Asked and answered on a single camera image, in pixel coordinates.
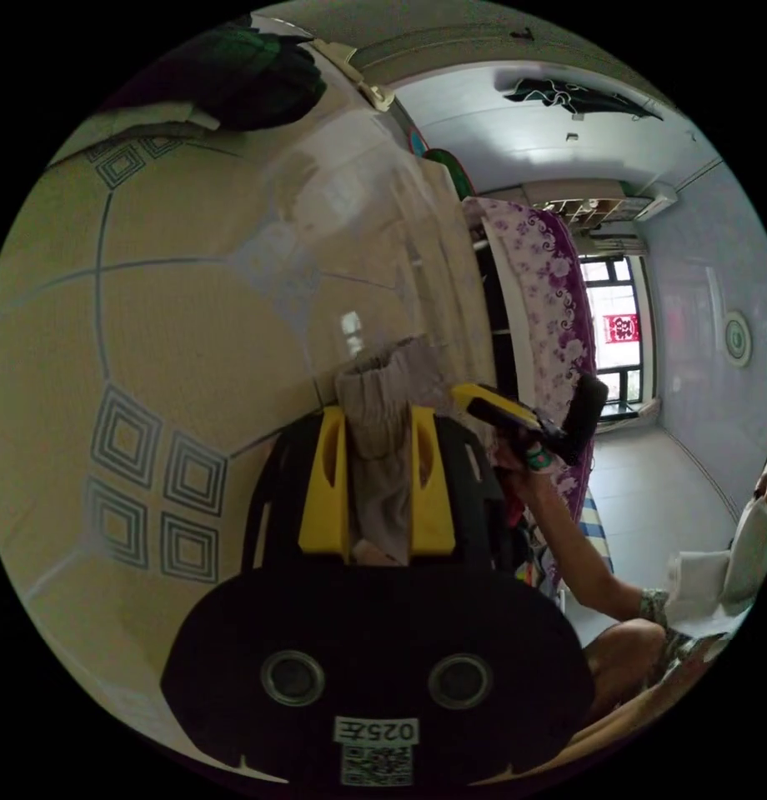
air conditioner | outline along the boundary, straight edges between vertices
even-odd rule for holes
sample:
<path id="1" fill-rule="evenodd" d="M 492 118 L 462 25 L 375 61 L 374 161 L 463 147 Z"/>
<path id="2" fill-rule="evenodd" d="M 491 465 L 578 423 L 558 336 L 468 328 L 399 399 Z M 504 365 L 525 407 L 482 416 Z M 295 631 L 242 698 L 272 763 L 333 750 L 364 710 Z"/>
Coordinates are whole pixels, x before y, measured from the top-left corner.
<path id="1" fill-rule="evenodd" d="M 647 222 L 651 217 L 655 217 L 659 212 L 678 202 L 675 190 L 666 183 L 654 183 L 649 187 L 648 194 L 653 196 L 653 200 L 636 215 L 638 223 Z"/>

leg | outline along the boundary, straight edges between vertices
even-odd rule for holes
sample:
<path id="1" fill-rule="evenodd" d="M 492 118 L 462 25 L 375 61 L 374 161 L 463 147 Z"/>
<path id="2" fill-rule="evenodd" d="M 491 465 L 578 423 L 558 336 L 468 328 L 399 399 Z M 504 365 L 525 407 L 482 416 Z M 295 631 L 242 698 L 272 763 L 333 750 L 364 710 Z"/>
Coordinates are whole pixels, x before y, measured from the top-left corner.
<path id="1" fill-rule="evenodd" d="M 596 722 L 641 689 L 665 641 L 660 625 L 632 619 L 603 631 L 584 648 L 594 678 L 594 702 L 585 724 Z"/>

striped cloth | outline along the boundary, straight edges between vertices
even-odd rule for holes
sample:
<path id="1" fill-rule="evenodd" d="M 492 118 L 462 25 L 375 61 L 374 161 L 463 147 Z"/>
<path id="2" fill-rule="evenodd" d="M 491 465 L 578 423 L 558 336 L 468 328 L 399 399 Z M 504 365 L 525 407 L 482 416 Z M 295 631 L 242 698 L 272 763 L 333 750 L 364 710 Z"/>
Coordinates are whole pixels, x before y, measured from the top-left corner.
<path id="1" fill-rule="evenodd" d="M 603 559 L 609 566 L 609 571 L 613 573 L 614 564 L 611 562 L 609 543 L 606 541 L 606 533 L 603 530 L 603 523 L 598 514 L 598 507 L 594 504 L 592 492 L 588 489 L 586 490 L 586 497 L 584 498 L 584 510 L 581 513 L 579 527 L 588 540 L 592 542 L 595 550 L 603 556 Z"/>
<path id="2" fill-rule="evenodd" d="M 594 503 L 592 493 L 588 489 L 584 498 L 584 510 L 581 513 L 579 527 L 592 542 L 595 550 L 603 557 L 609 571 L 613 573 L 614 564 L 611 561 L 603 523 L 600 520 L 598 507 Z M 556 565 L 556 559 L 550 552 L 550 548 L 544 543 L 544 539 L 534 523 L 529 526 L 529 531 L 531 556 L 518 569 L 515 577 L 525 581 L 529 586 L 537 588 L 546 597 L 558 598 L 561 575 Z"/>

yellow robot part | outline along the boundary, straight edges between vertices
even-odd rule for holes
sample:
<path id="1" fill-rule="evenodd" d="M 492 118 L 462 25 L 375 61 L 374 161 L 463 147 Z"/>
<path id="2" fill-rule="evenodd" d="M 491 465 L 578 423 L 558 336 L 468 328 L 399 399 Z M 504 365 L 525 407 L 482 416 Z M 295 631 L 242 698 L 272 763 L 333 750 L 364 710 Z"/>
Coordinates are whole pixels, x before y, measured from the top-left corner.
<path id="1" fill-rule="evenodd" d="M 523 405 L 519 401 L 509 400 L 502 394 L 493 392 L 491 389 L 487 389 L 486 387 L 480 386 L 477 383 L 460 383 L 458 386 L 453 387 L 451 393 L 453 395 L 453 400 L 458 404 L 462 411 L 467 411 L 472 416 L 477 418 L 484 419 L 484 417 L 479 415 L 478 409 L 476 409 L 475 406 L 480 405 L 481 402 L 487 403 L 491 408 L 486 414 L 487 418 L 484 419 L 485 422 L 490 424 L 500 424 L 497 419 L 488 418 L 493 416 L 492 411 L 494 411 L 495 417 L 500 416 L 501 414 L 506 415 L 503 417 L 503 427 L 505 427 L 509 421 L 509 417 L 511 417 L 512 421 L 516 419 L 516 421 L 522 423 L 527 428 L 541 430 L 539 420 L 531 408 Z"/>
<path id="2" fill-rule="evenodd" d="M 411 408 L 411 556 L 446 557 L 456 539 L 434 410 Z"/>
<path id="3" fill-rule="evenodd" d="M 298 545 L 306 555 L 336 555 L 350 563 L 347 432 L 339 407 L 323 411 Z"/>

tile floor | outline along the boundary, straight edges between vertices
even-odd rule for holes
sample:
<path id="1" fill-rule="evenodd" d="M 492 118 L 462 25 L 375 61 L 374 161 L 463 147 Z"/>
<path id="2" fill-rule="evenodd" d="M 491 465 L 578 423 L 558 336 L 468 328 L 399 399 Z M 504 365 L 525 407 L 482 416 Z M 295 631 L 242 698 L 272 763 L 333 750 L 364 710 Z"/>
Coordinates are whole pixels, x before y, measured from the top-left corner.
<path id="1" fill-rule="evenodd" d="M 615 573 L 640 586 L 664 586 L 674 553 L 720 550 L 734 535 L 728 508 L 661 427 L 602 434 L 589 487 Z M 614 623 L 569 595 L 566 613 L 583 644 Z"/>

